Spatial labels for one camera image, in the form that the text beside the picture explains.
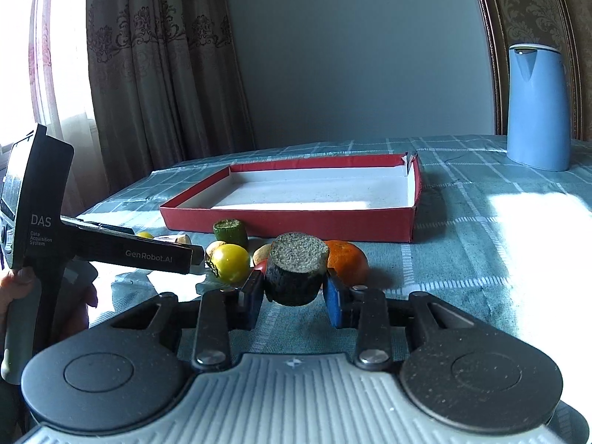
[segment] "device screen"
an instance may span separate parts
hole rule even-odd
[[[8,218],[14,221],[17,207],[19,206],[19,195],[21,193],[21,184],[27,168],[27,161],[31,152],[31,142],[33,136],[21,140],[14,144],[8,160],[4,186],[2,187],[2,197],[0,199],[0,209]]]

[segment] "table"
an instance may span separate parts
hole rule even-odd
[[[370,285],[388,297],[425,290],[553,358],[562,370],[562,400],[592,421],[592,144],[572,142],[567,172],[544,172],[505,155],[505,137],[465,135],[319,142],[185,162],[120,191],[82,215],[153,235],[171,234],[159,205],[234,163],[327,155],[418,152],[423,192],[412,244],[359,243],[372,267]],[[212,234],[189,234],[204,247]],[[256,239],[253,250],[267,241]],[[197,298],[203,276],[162,275],[96,264],[99,323],[158,292]],[[393,332],[397,358],[404,337]],[[353,330],[331,328],[322,296],[299,308],[264,301],[253,332],[233,331],[240,352],[328,353],[354,349]],[[191,336],[179,355],[188,358]],[[558,409],[562,435],[577,432],[568,406]]]

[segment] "metal screw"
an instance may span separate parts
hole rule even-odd
[[[389,355],[381,349],[366,349],[360,352],[360,360],[365,364],[381,364],[389,360]]]
[[[226,360],[226,354],[221,350],[203,350],[195,357],[197,363],[202,365],[221,364]]]

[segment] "yellow tomato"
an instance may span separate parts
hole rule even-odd
[[[212,252],[208,265],[222,282],[233,284],[245,280],[250,272],[250,255],[241,246],[224,244]]]

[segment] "wallpaper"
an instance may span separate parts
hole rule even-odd
[[[498,0],[508,46],[540,43],[562,50],[565,40],[555,0]]]
[[[578,51],[584,139],[592,141],[592,0],[566,0]]]

